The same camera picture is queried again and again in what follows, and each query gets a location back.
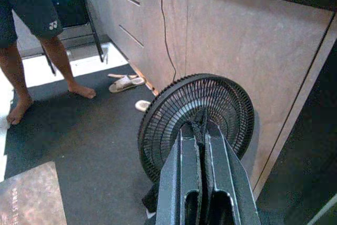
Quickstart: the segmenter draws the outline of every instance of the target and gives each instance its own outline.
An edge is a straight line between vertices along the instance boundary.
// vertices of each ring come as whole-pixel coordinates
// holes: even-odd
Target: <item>black fan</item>
[[[241,158],[254,127],[253,105],[235,82],[212,74],[191,75],[165,88],[148,107],[138,134],[138,150],[147,176],[156,182],[178,131],[207,108],[209,119]]]

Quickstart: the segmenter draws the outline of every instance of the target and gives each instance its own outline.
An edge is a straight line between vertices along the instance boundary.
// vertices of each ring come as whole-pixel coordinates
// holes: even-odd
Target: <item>bare foot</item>
[[[69,91],[76,93],[78,95],[81,95],[82,97],[86,97],[88,99],[92,99],[96,96],[96,92],[94,89],[85,87],[85,86],[81,86],[77,83],[73,83],[71,85],[69,85]]]
[[[33,100],[31,97],[28,97],[26,99],[19,99],[16,107],[7,116],[8,123],[12,125],[18,125],[23,115],[32,104]]]

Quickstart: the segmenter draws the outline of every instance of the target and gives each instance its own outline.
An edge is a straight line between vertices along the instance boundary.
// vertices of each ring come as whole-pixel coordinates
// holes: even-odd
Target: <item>black wire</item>
[[[175,80],[175,76],[177,74],[177,70],[175,69],[175,66],[173,64],[173,61],[171,59],[171,56],[170,56],[170,52],[169,52],[169,48],[168,48],[168,45],[167,45],[167,34],[166,34],[166,18],[165,18],[165,13],[164,13],[164,8],[163,8],[163,0],[161,0],[161,8],[162,8],[162,14],[163,14],[163,20],[164,20],[164,37],[165,37],[165,47],[166,47],[166,52],[167,52],[167,55],[168,55],[168,59],[170,59],[170,62],[171,62],[171,65],[174,69],[174,75],[173,75],[173,81]]]

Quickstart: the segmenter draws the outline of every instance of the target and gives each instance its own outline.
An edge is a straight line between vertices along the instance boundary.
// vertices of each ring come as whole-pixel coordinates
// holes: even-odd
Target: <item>dark blue shorts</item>
[[[51,0],[0,0],[0,48],[17,40],[12,10],[39,38],[52,38],[62,25]]]

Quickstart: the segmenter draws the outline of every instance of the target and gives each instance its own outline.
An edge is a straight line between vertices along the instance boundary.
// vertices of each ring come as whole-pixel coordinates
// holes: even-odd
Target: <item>black chair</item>
[[[86,0],[52,0],[63,28],[72,28],[78,26],[90,25],[91,33],[80,36],[72,36],[62,40],[70,40],[84,36],[92,35],[95,40],[98,54],[100,55],[101,62],[104,62],[104,54],[98,38],[95,25],[93,23],[90,12],[88,11],[88,4]],[[54,75],[56,75],[55,67],[50,61],[45,49],[42,47],[43,52],[47,58],[48,64]]]

